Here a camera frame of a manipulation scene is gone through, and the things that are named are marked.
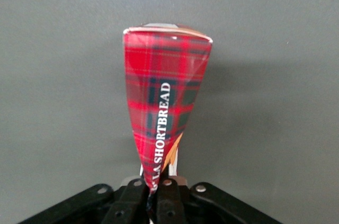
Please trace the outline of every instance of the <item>cone-shaped package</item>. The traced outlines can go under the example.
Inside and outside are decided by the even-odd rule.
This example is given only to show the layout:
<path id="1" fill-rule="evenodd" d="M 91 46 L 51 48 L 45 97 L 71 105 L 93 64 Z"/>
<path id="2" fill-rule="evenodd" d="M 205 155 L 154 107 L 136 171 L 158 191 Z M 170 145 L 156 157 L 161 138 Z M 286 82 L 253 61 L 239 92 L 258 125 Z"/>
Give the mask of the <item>cone-shaped package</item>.
<path id="1" fill-rule="evenodd" d="M 151 193 L 186 127 L 212 40 L 174 24 L 124 31 L 126 91 L 133 134 Z"/>

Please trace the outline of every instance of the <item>plaid pattern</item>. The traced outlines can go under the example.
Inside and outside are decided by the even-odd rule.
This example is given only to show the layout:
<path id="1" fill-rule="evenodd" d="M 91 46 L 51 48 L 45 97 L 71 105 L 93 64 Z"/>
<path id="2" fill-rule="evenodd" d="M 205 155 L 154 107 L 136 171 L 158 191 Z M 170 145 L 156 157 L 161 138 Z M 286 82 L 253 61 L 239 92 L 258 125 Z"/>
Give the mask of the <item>plaid pattern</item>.
<path id="1" fill-rule="evenodd" d="M 131 31 L 124 35 L 129 114 L 146 184 L 152 186 L 160 86 L 171 86 L 164 158 L 184 131 L 208 62 L 211 43 L 180 33 Z"/>

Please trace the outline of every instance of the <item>gray wall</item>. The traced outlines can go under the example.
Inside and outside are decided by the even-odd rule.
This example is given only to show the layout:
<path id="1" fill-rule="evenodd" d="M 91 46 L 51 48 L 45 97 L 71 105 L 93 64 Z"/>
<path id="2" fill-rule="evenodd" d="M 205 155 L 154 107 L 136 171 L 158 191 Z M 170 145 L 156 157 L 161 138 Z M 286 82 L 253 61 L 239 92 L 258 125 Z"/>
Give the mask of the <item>gray wall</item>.
<path id="1" fill-rule="evenodd" d="M 214 40 L 179 172 L 284 223 L 339 222 L 339 0 L 0 0 L 0 223 L 136 175 L 122 31 Z"/>

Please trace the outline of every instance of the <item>screw hole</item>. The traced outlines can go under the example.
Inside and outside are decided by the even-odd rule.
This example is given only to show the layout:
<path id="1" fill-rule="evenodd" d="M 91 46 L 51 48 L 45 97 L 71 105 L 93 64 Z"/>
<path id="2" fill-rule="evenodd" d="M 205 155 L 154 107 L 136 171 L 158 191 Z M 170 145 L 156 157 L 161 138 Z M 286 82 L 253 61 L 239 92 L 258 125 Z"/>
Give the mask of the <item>screw hole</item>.
<path id="1" fill-rule="evenodd" d="M 175 211 L 169 211 L 167 212 L 167 216 L 173 217 L 175 215 Z"/>
<path id="2" fill-rule="evenodd" d="M 121 217 L 124 214 L 124 211 L 115 212 L 115 217 Z"/>

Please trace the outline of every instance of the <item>metal screw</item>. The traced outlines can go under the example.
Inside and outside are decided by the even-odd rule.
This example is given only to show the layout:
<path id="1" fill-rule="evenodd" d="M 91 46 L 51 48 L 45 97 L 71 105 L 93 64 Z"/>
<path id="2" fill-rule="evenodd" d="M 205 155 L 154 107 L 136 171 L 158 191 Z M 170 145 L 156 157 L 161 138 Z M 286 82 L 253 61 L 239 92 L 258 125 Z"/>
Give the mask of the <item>metal screw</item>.
<path id="1" fill-rule="evenodd" d="M 195 187 L 195 189 L 196 189 L 198 192 L 205 192 L 205 191 L 206 191 L 206 187 L 203 186 L 203 185 L 198 185 L 197 187 Z"/>
<path id="2" fill-rule="evenodd" d="M 107 188 L 106 187 L 102 187 L 101 189 L 99 189 L 98 191 L 97 191 L 97 193 L 98 194 L 103 194 L 103 193 L 105 193 L 107 191 Z"/>
<path id="3" fill-rule="evenodd" d="M 135 181 L 135 182 L 133 183 L 133 185 L 134 185 L 135 187 L 138 187 L 138 186 L 142 185 L 142 182 L 141 182 L 140 180 L 137 180 L 137 181 Z"/>
<path id="4" fill-rule="evenodd" d="M 165 186 L 170 186 L 172 184 L 172 181 L 171 180 L 165 180 L 165 181 L 163 181 L 163 184 Z"/>

